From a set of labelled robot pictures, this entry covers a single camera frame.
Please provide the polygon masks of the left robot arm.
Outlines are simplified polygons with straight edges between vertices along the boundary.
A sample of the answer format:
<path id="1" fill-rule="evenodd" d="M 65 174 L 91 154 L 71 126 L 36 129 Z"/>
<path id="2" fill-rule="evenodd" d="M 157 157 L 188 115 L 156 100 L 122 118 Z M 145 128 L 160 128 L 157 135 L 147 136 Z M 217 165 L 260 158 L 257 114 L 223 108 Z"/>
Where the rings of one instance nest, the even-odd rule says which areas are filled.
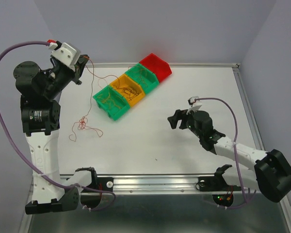
<path id="1" fill-rule="evenodd" d="M 80 77 L 89 58 L 81 55 L 70 69 L 56 58 L 52 68 L 42 70 L 33 61 L 17 65 L 13 71 L 21 93 L 20 110 L 23 132 L 31 151 L 33 171 L 32 200 L 25 206 L 28 215 L 75 210 L 84 187 L 98 187 L 94 168 L 78 168 L 61 184 L 58 163 L 58 137 L 61 107 L 55 97 L 70 83 L 81 84 Z"/>

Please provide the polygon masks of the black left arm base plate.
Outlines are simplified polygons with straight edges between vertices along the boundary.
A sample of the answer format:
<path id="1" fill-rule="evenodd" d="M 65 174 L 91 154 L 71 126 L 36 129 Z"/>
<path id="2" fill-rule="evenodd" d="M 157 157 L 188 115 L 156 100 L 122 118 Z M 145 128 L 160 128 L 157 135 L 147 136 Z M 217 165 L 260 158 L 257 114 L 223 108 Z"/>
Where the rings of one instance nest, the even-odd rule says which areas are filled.
<path id="1" fill-rule="evenodd" d="M 90 184 L 88 187 L 91 189 L 103 190 L 103 191 L 111 191 L 113 192 L 113 187 L 111 183 L 113 183 L 113 177 L 97 177 L 97 181 L 93 184 Z"/>

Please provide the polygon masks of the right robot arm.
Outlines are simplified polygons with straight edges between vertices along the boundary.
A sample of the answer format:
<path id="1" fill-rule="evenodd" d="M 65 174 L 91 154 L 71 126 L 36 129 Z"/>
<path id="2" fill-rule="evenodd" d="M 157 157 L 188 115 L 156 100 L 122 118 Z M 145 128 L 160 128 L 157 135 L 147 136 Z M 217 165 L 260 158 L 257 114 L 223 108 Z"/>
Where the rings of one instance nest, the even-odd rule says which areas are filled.
<path id="1" fill-rule="evenodd" d="M 218 189 L 243 186 L 261 192 L 278 203 L 291 191 L 291 165 L 282 152 L 264 151 L 232 141 L 213 127 L 205 111 L 176 110 L 167 118 L 172 129 L 188 129 L 198 137 L 203 149 L 235 162 L 217 169 L 213 183 Z"/>

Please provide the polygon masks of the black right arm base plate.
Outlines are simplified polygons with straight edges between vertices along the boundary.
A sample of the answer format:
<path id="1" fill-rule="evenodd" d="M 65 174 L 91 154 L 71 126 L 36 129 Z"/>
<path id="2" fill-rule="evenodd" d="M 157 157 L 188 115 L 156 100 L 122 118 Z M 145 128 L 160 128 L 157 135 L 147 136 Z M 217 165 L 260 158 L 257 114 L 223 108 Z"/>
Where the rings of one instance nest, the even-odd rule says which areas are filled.
<path id="1" fill-rule="evenodd" d="M 228 185 L 223 176 L 218 174 L 198 177 L 194 187 L 201 192 L 241 191 L 239 185 Z"/>

